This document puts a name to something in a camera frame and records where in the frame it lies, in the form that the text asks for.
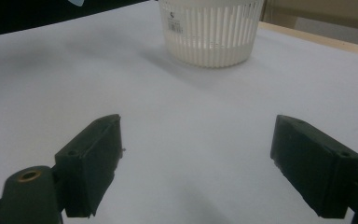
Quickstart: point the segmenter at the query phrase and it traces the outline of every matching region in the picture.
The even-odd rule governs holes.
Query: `tabletop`
[[[154,1],[0,35],[0,196],[110,114],[127,149],[116,177],[96,217],[64,223],[351,222],[317,217],[269,152],[277,115],[358,152],[357,53],[259,28],[245,63],[188,65]]]

